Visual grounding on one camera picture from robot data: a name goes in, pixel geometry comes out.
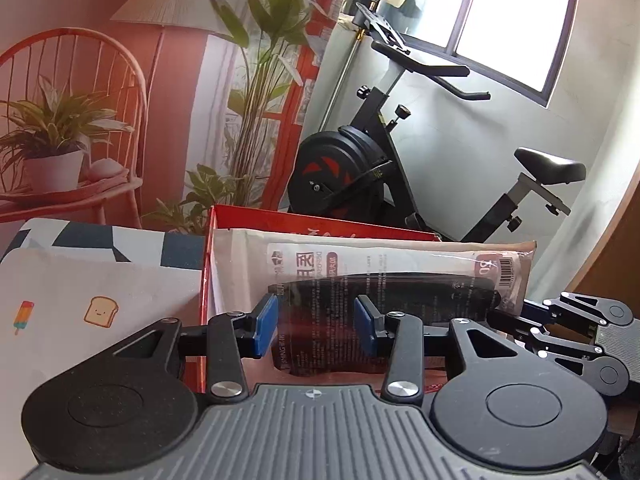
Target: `chair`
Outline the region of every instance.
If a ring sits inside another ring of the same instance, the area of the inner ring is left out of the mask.
[[[110,132],[109,144],[92,144],[91,160],[112,158],[129,170],[126,181],[82,200],[49,205],[2,203],[0,222],[59,215],[91,209],[94,221],[105,224],[104,204],[124,195],[133,227],[140,223],[140,187],[146,134],[147,97],[145,77],[133,55],[113,38],[86,28],[56,28],[35,34],[12,46],[0,56],[0,99],[37,98],[38,76],[48,77],[59,91],[72,94],[106,92],[105,106],[116,110],[116,118],[133,126],[133,131]],[[0,114],[7,115],[0,105]],[[0,121],[0,136],[15,127]],[[24,186],[24,169],[12,168],[0,175],[4,193]]]

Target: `popsicle illustration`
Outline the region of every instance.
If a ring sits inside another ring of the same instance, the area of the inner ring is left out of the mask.
[[[31,301],[22,302],[20,308],[18,309],[18,314],[15,315],[15,335],[18,335],[18,332],[20,332],[20,330],[24,330],[27,327],[27,322],[32,310],[33,303],[31,303]]]

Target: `gray ribbed panel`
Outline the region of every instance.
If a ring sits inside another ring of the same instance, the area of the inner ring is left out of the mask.
[[[92,480],[506,480],[450,452],[413,407],[382,402],[368,386],[260,386],[242,404],[208,409],[164,458]],[[29,480],[91,475],[36,468]],[[583,465],[523,475],[529,480],[596,480]]]
[[[640,383],[640,319],[634,319],[627,326],[599,326],[596,344],[602,346],[606,354],[620,359],[629,371],[629,378]]]

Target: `lampshade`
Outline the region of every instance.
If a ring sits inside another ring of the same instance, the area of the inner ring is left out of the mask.
[[[128,0],[112,20],[225,32],[209,0]]]

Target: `black saddle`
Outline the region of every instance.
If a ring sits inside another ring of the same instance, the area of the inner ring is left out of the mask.
[[[518,148],[513,155],[543,186],[569,184],[587,178],[587,168],[583,163],[575,160],[537,152],[529,148]]]

